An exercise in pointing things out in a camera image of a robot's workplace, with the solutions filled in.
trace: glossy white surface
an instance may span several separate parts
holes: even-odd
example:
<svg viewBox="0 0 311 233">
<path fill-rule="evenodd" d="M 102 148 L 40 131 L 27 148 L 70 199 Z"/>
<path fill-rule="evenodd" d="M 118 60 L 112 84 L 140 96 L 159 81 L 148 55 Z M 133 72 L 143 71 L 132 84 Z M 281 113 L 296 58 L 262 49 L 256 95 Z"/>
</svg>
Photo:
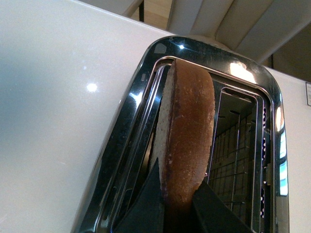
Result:
<svg viewBox="0 0 311 233">
<path fill-rule="evenodd" d="M 0 2 L 0 232 L 70 232 L 131 77 L 166 35 L 69 0 Z"/>
<path fill-rule="evenodd" d="M 311 106 L 307 105 L 306 83 L 269 69 L 281 88 L 288 153 L 290 232 L 311 229 Z"/>
</svg>

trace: wire grill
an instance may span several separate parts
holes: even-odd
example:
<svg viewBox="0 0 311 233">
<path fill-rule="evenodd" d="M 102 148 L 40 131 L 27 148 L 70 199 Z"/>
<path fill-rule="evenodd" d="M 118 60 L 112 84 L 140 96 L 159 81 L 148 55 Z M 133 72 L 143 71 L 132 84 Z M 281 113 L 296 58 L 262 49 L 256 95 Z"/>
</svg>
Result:
<svg viewBox="0 0 311 233">
<path fill-rule="evenodd" d="M 249 98 L 226 93 L 220 108 L 208 183 L 223 203 L 244 223 L 251 215 L 251 193 L 254 169 L 254 129 L 256 105 Z"/>
</svg>

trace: toaster slot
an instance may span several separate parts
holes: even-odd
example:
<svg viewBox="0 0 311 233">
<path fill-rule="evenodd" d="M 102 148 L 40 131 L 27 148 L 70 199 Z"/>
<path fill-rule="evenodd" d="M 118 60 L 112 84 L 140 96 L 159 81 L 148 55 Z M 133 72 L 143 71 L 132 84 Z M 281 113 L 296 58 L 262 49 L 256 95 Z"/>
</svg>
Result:
<svg viewBox="0 0 311 233">
<path fill-rule="evenodd" d="M 288 233 L 285 124 L 276 81 L 247 58 L 176 36 L 153 43 L 135 71 L 81 201 L 74 232 L 114 232 L 139 200 L 174 59 L 205 68 L 214 83 L 213 143 L 204 182 L 253 232 Z"/>
</svg>

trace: black plastic piece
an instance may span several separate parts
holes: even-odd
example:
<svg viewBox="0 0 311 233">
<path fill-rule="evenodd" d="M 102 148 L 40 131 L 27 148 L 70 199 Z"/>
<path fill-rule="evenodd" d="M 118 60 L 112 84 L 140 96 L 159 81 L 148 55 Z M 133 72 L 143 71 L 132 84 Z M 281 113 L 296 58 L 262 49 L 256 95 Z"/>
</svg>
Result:
<svg viewBox="0 0 311 233">
<path fill-rule="evenodd" d="M 157 160 L 133 206 L 112 232 L 162 233 L 163 220 L 164 204 Z"/>
<path fill-rule="evenodd" d="M 192 198 L 192 217 L 201 233 L 253 233 L 203 181 Z"/>
</svg>

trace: chrome toaster slot frame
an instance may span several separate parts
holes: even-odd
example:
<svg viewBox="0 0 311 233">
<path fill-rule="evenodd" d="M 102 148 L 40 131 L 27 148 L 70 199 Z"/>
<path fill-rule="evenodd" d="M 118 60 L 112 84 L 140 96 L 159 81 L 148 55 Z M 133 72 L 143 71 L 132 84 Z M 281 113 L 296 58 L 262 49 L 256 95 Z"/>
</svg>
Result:
<svg viewBox="0 0 311 233">
<path fill-rule="evenodd" d="M 205 182 L 254 232 L 289 232 L 285 124 L 277 83 L 253 61 L 183 37 L 163 38 L 146 51 L 73 232 L 111 232 L 130 208 L 140 187 L 137 179 L 147 170 L 145 154 L 174 59 L 195 63 L 213 78 L 216 113 Z"/>
</svg>

